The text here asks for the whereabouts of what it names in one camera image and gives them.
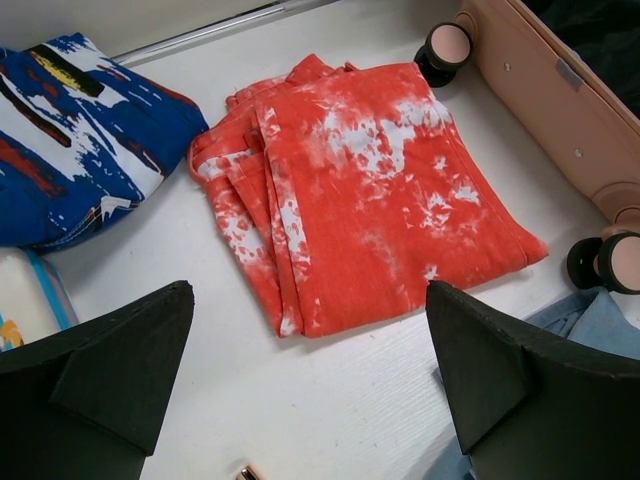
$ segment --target white wall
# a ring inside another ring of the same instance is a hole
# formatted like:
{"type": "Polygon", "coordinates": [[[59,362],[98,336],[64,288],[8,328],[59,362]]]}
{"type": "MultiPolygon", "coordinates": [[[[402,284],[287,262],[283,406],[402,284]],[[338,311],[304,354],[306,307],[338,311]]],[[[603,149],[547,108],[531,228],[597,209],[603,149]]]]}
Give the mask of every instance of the white wall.
{"type": "Polygon", "coordinates": [[[0,46],[24,49],[82,32],[114,56],[270,0],[0,0],[0,46]]]}

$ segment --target white container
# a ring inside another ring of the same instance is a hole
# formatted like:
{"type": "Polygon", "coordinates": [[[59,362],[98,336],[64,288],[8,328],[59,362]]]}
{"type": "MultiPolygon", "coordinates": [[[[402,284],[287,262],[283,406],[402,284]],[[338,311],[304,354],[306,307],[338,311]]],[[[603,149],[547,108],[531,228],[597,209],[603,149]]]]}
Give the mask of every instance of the white container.
{"type": "Polygon", "coordinates": [[[0,351],[78,324],[53,266],[35,253],[0,248],[0,351]]]}

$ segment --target white tabletop surface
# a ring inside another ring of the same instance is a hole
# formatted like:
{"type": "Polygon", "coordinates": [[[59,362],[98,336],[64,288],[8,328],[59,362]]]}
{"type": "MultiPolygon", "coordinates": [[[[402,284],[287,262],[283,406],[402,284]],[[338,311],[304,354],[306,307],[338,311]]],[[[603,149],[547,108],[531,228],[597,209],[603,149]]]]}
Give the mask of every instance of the white tabletop surface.
{"type": "MultiPolygon", "coordinates": [[[[333,65],[406,62],[459,0],[342,0],[183,49],[135,70],[194,99],[209,122],[224,99],[311,52],[333,65]]],[[[570,293],[563,258],[603,217],[556,169],[473,67],[437,96],[513,216],[548,259],[471,293],[526,316],[570,293]]],[[[155,455],[143,479],[224,480],[246,462],[267,480],[422,479],[453,436],[431,375],[426,316],[319,340],[279,340],[263,318],[204,193],[184,165],[137,212],[50,259],[79,315],[110,312],[174,280],[196,309],[155,455]]],[[[637,302],[621,299],[632,321],[637,302]]]]}

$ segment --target red cloth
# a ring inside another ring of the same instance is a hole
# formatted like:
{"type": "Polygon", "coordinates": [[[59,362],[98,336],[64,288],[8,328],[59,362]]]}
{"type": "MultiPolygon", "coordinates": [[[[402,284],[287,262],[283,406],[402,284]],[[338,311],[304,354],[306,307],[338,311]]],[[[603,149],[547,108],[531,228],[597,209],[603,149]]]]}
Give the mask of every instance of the red cloth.
{"type": "Polygon", "coordinates": [[[469,288],[548,254],[414,64],[312,56],[227,105],[190,169],[280,336],[395,318],[424,307],[431,279],[469,288]]]}

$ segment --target folded blue clothing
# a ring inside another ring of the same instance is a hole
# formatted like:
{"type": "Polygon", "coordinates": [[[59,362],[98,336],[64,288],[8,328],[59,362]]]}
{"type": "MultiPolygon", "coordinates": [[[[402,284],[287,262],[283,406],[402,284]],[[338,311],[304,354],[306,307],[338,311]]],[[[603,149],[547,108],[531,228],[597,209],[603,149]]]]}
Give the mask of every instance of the folded blue clothing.
{"type": "MultiPolygon", "coordinates": [[[[527,322],[597,350],[640,360],[640,330],[631,325],[605,288],[583,290],[545,308],[527,322]]],[[[454,438],[425,480],[472,480],[471,460],[454,438]]]]}
{"type": "Polygon", "coordinates": [[[46,252],[104,230],[206,129],[195,103],[81,34],[0,50],[0,246],[46,252]]]}

